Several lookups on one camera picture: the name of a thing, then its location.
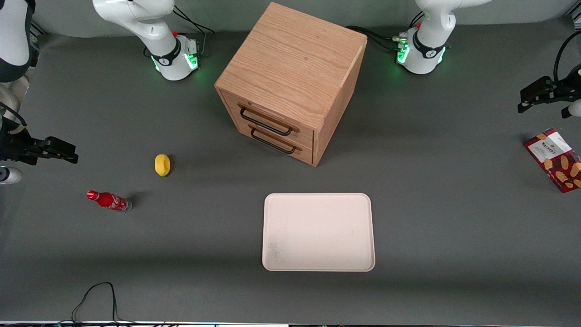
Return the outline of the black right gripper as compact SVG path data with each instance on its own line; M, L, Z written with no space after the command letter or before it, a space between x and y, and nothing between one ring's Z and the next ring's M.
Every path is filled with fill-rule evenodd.
M37 165L39 158L60 159L76 164L79 156L75 146L62 139L49 136L37 141L37 146L43 152L31 152L35 147L35 139L26 128L10 119L3 119L0 133L1 161L19 161L27 165Z

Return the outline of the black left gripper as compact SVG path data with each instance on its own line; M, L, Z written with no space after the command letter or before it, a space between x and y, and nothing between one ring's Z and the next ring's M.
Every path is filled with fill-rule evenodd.
M543 76L520 91L517 112L522 114L533 106L554 102L575 102L581 99L581 64L576 65L562 80Z

